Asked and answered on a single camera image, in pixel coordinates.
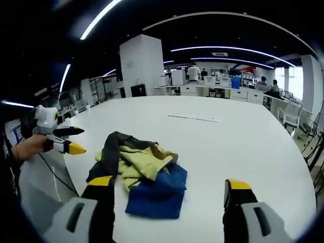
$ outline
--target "cabinet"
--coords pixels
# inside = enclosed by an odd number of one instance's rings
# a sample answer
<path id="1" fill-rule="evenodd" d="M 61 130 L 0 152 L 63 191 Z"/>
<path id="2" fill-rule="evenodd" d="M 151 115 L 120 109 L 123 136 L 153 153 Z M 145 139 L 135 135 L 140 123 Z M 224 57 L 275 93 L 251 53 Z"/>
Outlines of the cabinet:
<path id="1" fill-rule="evenodd" d="M 248 102 L 263 105 L 263 94 L 249 92 Z"/>
<path id="2" fill-rule="evenodd" d="M 239 100 L 246 102 L 248 99 L 248 93 L 245 91 L 240 90 L 231 90 L 230 92 L 230 99 L 231 100 Z"/>

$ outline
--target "window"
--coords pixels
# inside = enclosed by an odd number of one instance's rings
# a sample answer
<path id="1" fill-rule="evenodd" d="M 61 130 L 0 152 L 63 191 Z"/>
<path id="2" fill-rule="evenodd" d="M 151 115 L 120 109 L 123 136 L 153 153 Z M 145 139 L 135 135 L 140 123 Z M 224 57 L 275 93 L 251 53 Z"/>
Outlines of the window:
<path id="1" fill-rule="evenodd" d="M 303 67 L 289 68 L 289 92 L 294 94 L 297 99 L 303 100 L 304 93 L 304 74 Z"/>
<path id="2" fill-rule="evenodd" d="M 285 90 L 285 68 L 279 67 L 275 69 L 275 79 L 278 81 L 278 87 Z"/>

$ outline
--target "black ceiling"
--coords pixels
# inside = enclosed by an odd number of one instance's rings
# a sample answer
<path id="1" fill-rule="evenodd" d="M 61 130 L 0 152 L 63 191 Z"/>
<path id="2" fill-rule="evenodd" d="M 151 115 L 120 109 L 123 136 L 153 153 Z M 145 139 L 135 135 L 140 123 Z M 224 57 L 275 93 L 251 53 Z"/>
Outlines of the black ceiling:
<path id="1" fill-rule="evenodd" d="M 190 50 L 170 52 L 191 46 L 233 46 L 270 53 L 313 54 L 293 36 L 267 23 L 229 15 L 193 16 L 174 20 L 142 31 L 146 26 L 173 16 L 206 12 L 246 12 L 278 24 L 298 34 L 314 49 L 324 46 L 321 13 L 317 3 L 297 5 L 282 1 L 209 0 L 123 0 L 92 30 L 85 40 L 80 36 L 108 0 L 18 1 L 5 11 L 5 58 L 1 99 L 37 105 L 33 94 L 60 83 L 71 63 L 64 89 L 87 77 L 104 75 L 117 68 L 120 74 L 120 44 L 143 33 L 160 38 L 164 60 L 185 63 L 191 57 L 208 57 L 211 52 L 228 52 L 229 58 L 264 63 L 272 58 L 233 50 Z M 293 60 L 299 65 L 300 60 Z"/>

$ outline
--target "office chair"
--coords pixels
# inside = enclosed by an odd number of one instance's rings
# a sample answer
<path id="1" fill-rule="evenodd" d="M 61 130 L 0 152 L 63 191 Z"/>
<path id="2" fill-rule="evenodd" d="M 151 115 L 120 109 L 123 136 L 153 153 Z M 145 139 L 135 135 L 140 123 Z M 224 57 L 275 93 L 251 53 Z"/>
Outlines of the office chair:
<path id="1" fill-rule="evenodd" d="M 257 85 L 257 90 L 265 92 L 267 90 L 267 86 L 266 85 Z"/>
<path id="2" fill-rule="evenodd" d="M 277 118 L 285 128 L 291 127 L 296 129 L 299 127 L 299 118 L 302 110 L 302 103 L 298 102 L 296 99 L 290 99 L 284 111 L 278 107 Z"/>

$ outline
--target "white chair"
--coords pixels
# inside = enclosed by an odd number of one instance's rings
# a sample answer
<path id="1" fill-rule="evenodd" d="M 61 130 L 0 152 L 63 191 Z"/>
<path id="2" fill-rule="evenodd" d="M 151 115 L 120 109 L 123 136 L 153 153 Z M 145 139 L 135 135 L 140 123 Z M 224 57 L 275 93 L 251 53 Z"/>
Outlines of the white chair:
<path id="1" fill-rule="evenodd" d="M 285 128 L 289 126 L 296 129 L 299 127 L 299 117 L 302 110 L 302 103 L 298 102 L 296 99 L 290 99 L 284 111 L 278 107 L 277 118 Z"/>

